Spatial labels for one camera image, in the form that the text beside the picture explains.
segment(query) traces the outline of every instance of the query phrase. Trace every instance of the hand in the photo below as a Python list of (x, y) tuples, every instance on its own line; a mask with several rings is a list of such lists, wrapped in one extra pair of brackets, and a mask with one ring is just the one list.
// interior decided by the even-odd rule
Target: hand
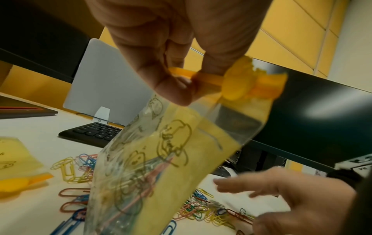
[(166, 67), (183, 67), (196, 37), (202, 72), (223, 75), (253, 42), (272, 0), (86, 0), (121, 53), (159, 95), (189, 105), (196, 92)]
[(336, 235), (356, 195), (341, 180), (279, 167), (214, 182), (219, 192), (283, 196), (291, 211), (260, 215), (253, 222), (255, 235)]

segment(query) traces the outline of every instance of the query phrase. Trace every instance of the fingernail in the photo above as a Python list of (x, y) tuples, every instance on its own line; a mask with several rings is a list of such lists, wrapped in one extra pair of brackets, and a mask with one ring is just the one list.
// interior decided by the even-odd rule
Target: fingernail
[(253, 231), (255, 232), (255, 235), (270, 235), (269, 230), (263, 223), (254, 225)]

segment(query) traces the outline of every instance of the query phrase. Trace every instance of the table surface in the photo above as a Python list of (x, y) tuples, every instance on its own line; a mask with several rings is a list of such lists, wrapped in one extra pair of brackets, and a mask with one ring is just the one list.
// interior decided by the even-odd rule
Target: table surface
[[(50, 108), (3, 93), (0, 95)], [(0, 120), (0, 135), (18, 138), (30, 153), (45, 165), (46, 170), (54, 175), (54, 178), (47, 181), (48, 185), (45, 187), (26, 190), (19, 195), (0, 199), (0, 235), (50, 234), (63, 220), (71, 216), (59, 212), (60, 206), (69, 200), (59, 197), (58, 193), (69, 187), (89, 187), (88, 184), (67, 184), (62, 180), (59, 170), (49, 169), (55, 162), (69, 156), (77, 156), (82, 153), (95, 154), (101, 150), (101, 148), (58, 138), (59, 132), (92, 121), (73, 113), (54, 110), (59, 113), (53, 117)], [(231, 169), (228, 171), (232, 176), (236, 175)], [(229, 205), (230, 208), (235, 207), (238, 210), (244, 208), (253, 215), (269, 211), (289, 210), (282, 198), (264, 196), (250, 199), (247, 197), (247, 193), (235, 195), (218, 193), (212, 183), (214, 178), (218, 178), (218, 176), (208, 175), (199, 187), (214, 195), (216, 201)], [(182, 220), (177, 223), (173, 234), (182, 235), (192, 232), (214, 235), (236, 233), (224, 226), (216, 227), (203, 221)], [(83, 234), (83, 225), (75, 229), (72, 234)]]

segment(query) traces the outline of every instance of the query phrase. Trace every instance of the pile of paper clips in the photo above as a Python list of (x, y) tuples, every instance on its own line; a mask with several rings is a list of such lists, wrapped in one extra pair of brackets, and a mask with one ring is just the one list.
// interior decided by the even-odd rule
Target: pile of paper clips
[[(68, 157), (54, 163), (51, 170), (61, 169), (63, 180), (70, 184), (91, 182), (97, 156), (97, 154), (81, 154), (75, 158)], [(75, 165), (78, 166), (79, 171), (83, 172), (82, 175), (76, 175)]]
[(235, 226), (230, 223), (233, 218), (250, 225), (253, 224), (255, 217), (248, 215), (243, 208), (240, 209), (240, 212), (235, 212), (225, 208), (224, 205), (217, 201), (208, 200), (207, 196), (214, 198), (213, 195), (205, 190), (197, 188), (173, 220), (178, 221), (187, 218), (190, 220), (205, 221), (215, 226), (224, 225), (234, 230)]
[[(86, 215), (86, 206), (88, 204), (89, 200), (89, 193), (90, 189), (86, 188), (67, 188), (59, 192), (60, 197), (72, 197), (73, 200), (64, 203), (60, 207), (60, 211), (63, 213), (72, 213), (72, 216), (66, 220), (63, 221), (56, 229), (50, 234), (50, 235), (57, 235), (62, 233), (62, 235), (69, 235), (72, 233), (72, 231), (79, 226), (81, 222), (85, 221), (85, 215)], [(69, 208), (70, 206), (79, 206), (80, 209), (72, 209)]]

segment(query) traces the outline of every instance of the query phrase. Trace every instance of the transparent plastic bag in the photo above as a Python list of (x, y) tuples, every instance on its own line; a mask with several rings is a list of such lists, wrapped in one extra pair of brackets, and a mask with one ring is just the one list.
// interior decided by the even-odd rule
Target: transparent plastic bag
[(102, 150), (85, 235), (160, 234), (200, 181), (264, 126), (272, 98), (227, 100), (207, 80), (198, 85), (203, 96), (188, 107), (153, 95)]

